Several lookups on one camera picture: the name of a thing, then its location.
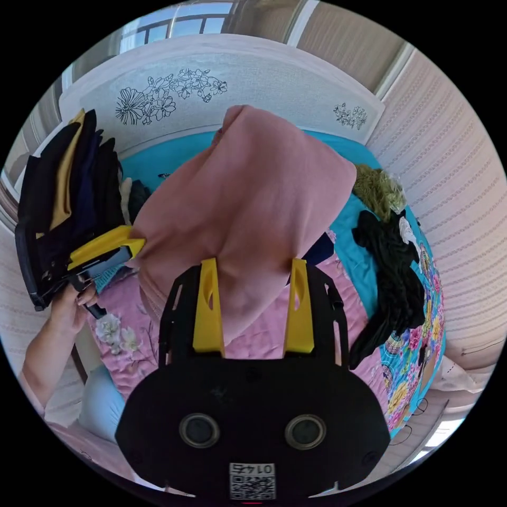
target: hand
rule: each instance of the hand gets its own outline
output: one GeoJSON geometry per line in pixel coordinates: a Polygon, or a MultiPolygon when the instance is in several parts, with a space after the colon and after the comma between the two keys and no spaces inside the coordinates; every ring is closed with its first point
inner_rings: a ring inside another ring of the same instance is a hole
{"type": "Polygon", "coordinates": [[[57,294],[51,305],[48,325],[53,332],[76,336],[83,328],[88,311],[84,305],[90,306],[97,302],[95,284],[79,293],[69,284],[65,290],[57,294]]]}

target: light blue pants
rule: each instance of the light blue pants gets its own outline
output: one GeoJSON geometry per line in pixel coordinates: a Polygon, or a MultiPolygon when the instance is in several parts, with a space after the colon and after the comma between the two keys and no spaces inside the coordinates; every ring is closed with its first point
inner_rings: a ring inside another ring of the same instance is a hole
{"type": "Polygon", "coordinates": [[[116,443],[115,432],[125,401],[104,365],[88,375],[81,403],[79,424],[90,433],[116,443]]]}

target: printed number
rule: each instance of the printed number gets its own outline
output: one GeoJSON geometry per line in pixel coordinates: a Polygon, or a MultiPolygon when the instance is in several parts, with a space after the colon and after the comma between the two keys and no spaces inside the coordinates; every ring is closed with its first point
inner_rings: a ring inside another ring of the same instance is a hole
{"type": "Polygon", "coordinates": [[[269,475],[273,473],[273,467],[271,465],[247,465],[243,463],[232,464],[233,474],[246,474],[246,475],[269,475]]]}

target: white headboard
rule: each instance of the white headboard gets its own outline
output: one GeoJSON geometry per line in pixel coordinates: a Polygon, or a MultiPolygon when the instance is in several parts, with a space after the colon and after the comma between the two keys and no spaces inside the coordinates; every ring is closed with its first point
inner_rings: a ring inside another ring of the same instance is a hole
{"type": "Polygon", "coordinates": [[[257,37],[201,34],[154,42],[85,74],[60,98],[64,123],[95,109],[121,158],[164,140],[220,127],[236,104],[300,128],[365,144],[384,105],[333,65],[257,37]]]}

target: person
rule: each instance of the person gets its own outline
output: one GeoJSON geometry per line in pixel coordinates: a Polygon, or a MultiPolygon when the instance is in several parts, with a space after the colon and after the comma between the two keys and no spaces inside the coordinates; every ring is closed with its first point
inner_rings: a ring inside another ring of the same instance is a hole
{"type": "MultiPolygon", "coordinates": [[[[18,381],[34,409],[43,418],[76,336],[87,320],[86,306],[97,301],[94,284],[82,293],[69,284],[54,298],[48,320],[26,349],[18,381]]],[[[101,365],[88,376],[79,418],[68,427],[46,423],[63,443],[99,466],[138,484],[186,495],[170,487],[163,489],[150,484],[128,465],[115,441],[116,427],[124,407],[123,397],[114,386],[106,367],[101,365]]]]}

